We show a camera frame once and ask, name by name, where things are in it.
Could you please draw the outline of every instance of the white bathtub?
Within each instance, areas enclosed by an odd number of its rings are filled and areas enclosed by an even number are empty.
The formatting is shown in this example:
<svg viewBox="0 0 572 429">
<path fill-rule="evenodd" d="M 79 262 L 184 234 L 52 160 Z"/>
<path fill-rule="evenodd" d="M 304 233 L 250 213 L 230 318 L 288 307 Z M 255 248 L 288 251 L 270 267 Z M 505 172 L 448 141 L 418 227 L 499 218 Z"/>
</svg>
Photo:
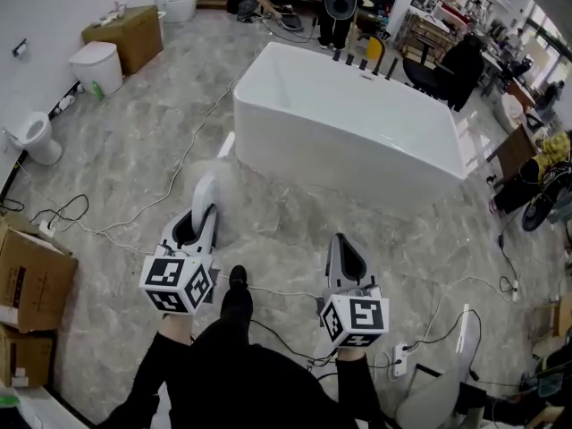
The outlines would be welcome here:
<svg viewBox="0 0 572 429">
<path fill-rule="evenodd" d="M 234 119 L 241 162 L 395 215 L 465 178 L 447 106 L 331 54 L 269 43 L 234 89 Z"/>
</svg>

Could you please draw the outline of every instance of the cardboard box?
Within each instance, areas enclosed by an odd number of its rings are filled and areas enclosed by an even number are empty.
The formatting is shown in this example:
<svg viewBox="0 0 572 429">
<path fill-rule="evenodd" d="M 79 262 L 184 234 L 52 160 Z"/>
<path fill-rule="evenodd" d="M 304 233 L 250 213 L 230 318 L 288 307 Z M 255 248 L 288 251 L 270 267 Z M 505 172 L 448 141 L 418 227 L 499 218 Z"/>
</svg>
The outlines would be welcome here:
<svg viewBox="0 0 572 429">
<path fill-rule="evenodd" d="M 87 27 L 83 41 L 107 41 L 117 45 L 123 74 L 133 74 L 163 50 L 157 7 L 127 8 L 120 19 L 104 27 Z"/>
<path fill-rule="evenodd" d="M 21 334 L 0 325 L 0 381 L 7 387 L 47 384 L 53 339 L 44 334 Z"/>
<path fill-rule="evenodd" d="M 77 266 L 24 216 L 0 217 L 0 323 L 20 332 L 57 329 Z"/>
</svg>

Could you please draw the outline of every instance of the faucet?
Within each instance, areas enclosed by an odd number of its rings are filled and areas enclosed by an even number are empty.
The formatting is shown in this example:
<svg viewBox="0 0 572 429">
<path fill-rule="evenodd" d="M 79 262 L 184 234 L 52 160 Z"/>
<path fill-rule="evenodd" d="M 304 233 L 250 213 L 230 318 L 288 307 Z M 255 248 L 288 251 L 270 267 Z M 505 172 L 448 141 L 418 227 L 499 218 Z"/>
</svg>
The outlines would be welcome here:
<svg viewBox="0 0 572 429">
<path fill-rule="evenodd" d="M 359 38 L 357 39 L 357 41 L 359 41 L 362 38 L 375 38 L 377 41 L 379 41 L 379 44 L 382 46 L 382 53 L 379 55 L 379 59 L 377 59 L 377 65 L 375 66 L 375 68 L 372 71 L 372 74 L 377 76 L 379 74 L 379 67 L 382 65 L 382 60 L 383 57 L 385 56 L 385 43 L 378 38 L 376 35 L 360 35 Z"/>
</svg>

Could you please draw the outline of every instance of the toilet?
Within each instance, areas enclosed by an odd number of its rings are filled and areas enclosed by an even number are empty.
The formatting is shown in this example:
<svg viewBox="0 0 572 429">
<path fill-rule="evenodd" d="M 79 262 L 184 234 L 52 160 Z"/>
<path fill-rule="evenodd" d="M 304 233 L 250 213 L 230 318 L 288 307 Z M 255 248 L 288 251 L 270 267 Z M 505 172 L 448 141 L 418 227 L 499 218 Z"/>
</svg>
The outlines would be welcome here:
<svg viewBox="0 0 572 429">
<path fill-rule="evenodd" d="M 62 155 L 62 147 L 52 139 L 52 123 L 47 114 L 31 111 L 23 97 L 10 101 L 1 126 L 12 144 L 28 151 L 38 164 L 53 165 Z"/>
<path fill-rule="evenodd" d="M 167 13 L 165 22 L 185 22 L 195 15 L 197 0 L 159 0 L 158 6 Z"/>
</svg>

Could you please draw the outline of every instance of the marble floor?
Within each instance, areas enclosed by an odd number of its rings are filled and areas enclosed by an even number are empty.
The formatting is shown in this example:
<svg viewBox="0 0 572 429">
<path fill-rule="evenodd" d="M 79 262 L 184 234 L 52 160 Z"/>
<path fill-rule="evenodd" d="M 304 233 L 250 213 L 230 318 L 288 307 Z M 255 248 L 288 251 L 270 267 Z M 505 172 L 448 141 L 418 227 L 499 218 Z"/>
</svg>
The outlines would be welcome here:
<svg viewBox="0 0 572 429">
<path fill-rule="evenodd" d="M 200 10 L 191 22 L 167 27 L 166 36 L 164 51 L 112 97 L 98 102 L 81 95 L 54 120 L 55 139 L 63 145 L 61 161 L 46 168 L 27 160 L 24 167 L 34 181 L 19 173 L 9 195 L 26 204 L 30 218 L 55 207 L 46 196 L 63 205 L 85 193 L 90 208 L 82 223 L 99 230 L 131 219 L 141 207 L 159 199 L 205 112 L 255 51 L 276 40 L 259 23 L 240 24 L 226 13 Z M 300 46 L 319 50 L 315 41 Z M 382 72 L 394 55 L 389 50 Z M 405 79 L 402 69 L 394 78 Z M 391 301 L 391 331 L 371 347 L 370 362 L 376 358 L 380 365 L 386 359 L 378 353 L 391 354 L 394 344 L 420 339 L 442 300 L 428 338 L 446 333 L 469 304 L 483 321 L 473 368 L 482 380 L 517 383 L 530 358 L 530 307 L 556 296 L 566 282 L 564 234 L 560 227 L 547 224 L 533 233 L 522 232 L 518 221 L 508 227 L 506 253 L 521 279 L 522 298 L 517 304 L 503 300 L 494 288 L 501 275 L 512 278 L 512 274 L 494 244 L 504 222 L 488 211 L 491 191 L 485 178 L 491 168 L 484 155 L 506 134 L 490 106 L 475 92 L 455 114 L 472 172 L 448 196 L 407 222 L 327 189 L 262 176 L 242 166 L 232 152 L 217 159 L 233 129 L 229 94 L 197 134 L 171 196 L 109 233 L 120 244 L 153 251 L 164 225 L 189 204 L 198 179 L 211 170 L 222 211 L 215 259 L 223 273 L 243 264 L 256 286 L 320 294 L 328 242 L 335 232 L 347 233 L 370 252 Z M 82 207 L 70 207 L 67 215 Z M 126 397 L 160 315 L 138 290 L 141 254 L 86 233 L 77 224 L 56 237 L 73 250 L 80 268 L 60 329 L 55 388 L 79 412 L 100 422 Z M 221 282 L 214 304 L 201 308 L 196 332 L 215 320 L 225 289 Z M 253 297 L 256 319 L 273 327 L 295 350 L 313 354 L 319 324 L 312 298 L 285 298 L 259 290 Z M 257 325 L 251 327 L 250 336 L 253 342 L 289 354 Z M 419 348 L 409 359 L 409 375 L 397 382 L 378 371 L 375 386 L 383 409 L 391 414 L 403 397 L 414 361 L 450 369 L 456 360 L 455 343 L 451 336 Z M 331 389 L 335 379 L 327 380 L 331 381 L 325 386 Z M 507 391 L 485 387 L 496 394 Z"/>
</svg>

